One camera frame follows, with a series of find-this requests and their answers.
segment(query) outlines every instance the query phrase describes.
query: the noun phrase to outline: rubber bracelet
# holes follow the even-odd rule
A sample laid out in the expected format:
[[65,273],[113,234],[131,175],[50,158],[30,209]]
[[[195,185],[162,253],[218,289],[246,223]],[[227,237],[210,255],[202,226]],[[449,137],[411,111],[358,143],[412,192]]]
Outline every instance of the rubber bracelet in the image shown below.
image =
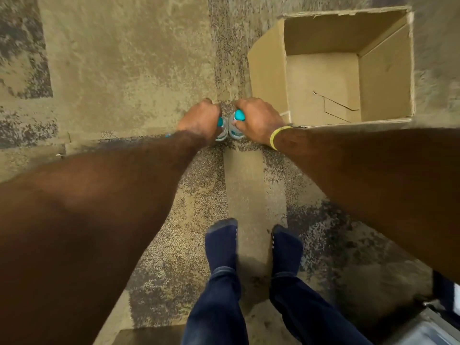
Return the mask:
[[271,134],[270,136],[270,146],[274,149],[274,150],[277,150],[277,148],[275,148],[275,145],[273,144],[273,140],[274,138],[276,137],[276,135],[281,132],[282,130],[285,130],[285,129],[288,129],[288,128],[292,128],[292,126],[283,126],[283,127],[280,127],[278,128],[277,130],[274,130],[273,133]]

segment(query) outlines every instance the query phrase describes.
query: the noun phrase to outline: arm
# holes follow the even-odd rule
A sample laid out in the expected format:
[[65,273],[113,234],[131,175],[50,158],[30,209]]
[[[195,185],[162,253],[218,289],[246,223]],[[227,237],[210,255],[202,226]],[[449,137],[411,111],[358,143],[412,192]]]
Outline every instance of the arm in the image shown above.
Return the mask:
[[[237,127],[269,145],[279,114],[261,100],[238,105],[246,121]],[[286,129],[274,145],[343,210],[460,282],[458,130]]]
[[218,117],[204,100],[169,138],[69,157],[0,184],[6,343],[94,341]]

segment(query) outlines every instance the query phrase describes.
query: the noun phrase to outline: cardboard box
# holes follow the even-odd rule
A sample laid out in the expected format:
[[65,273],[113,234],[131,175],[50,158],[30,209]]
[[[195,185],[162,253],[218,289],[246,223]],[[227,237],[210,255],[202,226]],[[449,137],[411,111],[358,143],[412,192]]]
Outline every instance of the cardboard box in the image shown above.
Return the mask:
[[409,118],[412,23],[406,6],[283,16],[247,55],[253,97],[295,126]]

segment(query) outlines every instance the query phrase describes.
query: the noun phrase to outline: dark blue sock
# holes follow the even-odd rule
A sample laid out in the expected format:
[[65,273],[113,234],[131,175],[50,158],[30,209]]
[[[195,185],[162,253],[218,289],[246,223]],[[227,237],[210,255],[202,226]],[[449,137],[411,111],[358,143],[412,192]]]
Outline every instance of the dark blue sock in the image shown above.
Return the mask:
[[304,245],[299,237],[281,225],[273,227],[273,276],[279,272],[297,274]]
[[219,220],[206,232],[205,248],[209,268],[228,266],[236,270],[236,231],[238,221],[233,218]]

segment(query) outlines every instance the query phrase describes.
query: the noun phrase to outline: pant leg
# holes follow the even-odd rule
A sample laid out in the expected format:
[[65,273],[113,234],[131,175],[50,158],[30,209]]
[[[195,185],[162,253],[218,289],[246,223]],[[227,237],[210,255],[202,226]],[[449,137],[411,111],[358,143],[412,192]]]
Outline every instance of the pant leg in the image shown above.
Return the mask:
[[272,278],[270,301],[303,345],[372,345],[336,308],[291,273]]
[[248,345],[240,296],[235,270],[217,268],[187,319],[181,344]]

